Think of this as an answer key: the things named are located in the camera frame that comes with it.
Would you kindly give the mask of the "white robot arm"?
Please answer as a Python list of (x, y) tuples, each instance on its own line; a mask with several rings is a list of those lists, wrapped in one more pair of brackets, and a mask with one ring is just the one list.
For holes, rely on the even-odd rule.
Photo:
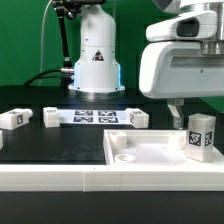
[[(186, 98), (224, 96), (224, 0), (152, 1), (174, 17), (146, 29), (139, 88), (148, 98), (165, 99), (181, 129)], [(89, 99), (122, 91), (113, 18), (90, 3), (81, 16), (81, 52), (69, 89)]]

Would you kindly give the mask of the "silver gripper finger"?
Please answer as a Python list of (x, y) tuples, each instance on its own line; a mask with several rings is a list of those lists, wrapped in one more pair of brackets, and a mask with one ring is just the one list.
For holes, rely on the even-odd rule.
[(183, 105), (183, 98), (169, 98), (167, 100), (167, 106), (173, 116), (173, 126), (175, 129), (182, 129), (184, 126)]

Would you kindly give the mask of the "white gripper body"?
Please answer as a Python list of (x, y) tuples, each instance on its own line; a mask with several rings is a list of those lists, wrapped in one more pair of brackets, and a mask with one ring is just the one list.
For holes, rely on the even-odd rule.
[(224, 95), (224, 54), (204, 53), (213, 40), (218, 15), (213, 10), (182, 13), (146, 29), (139, 88), (149, 98)]

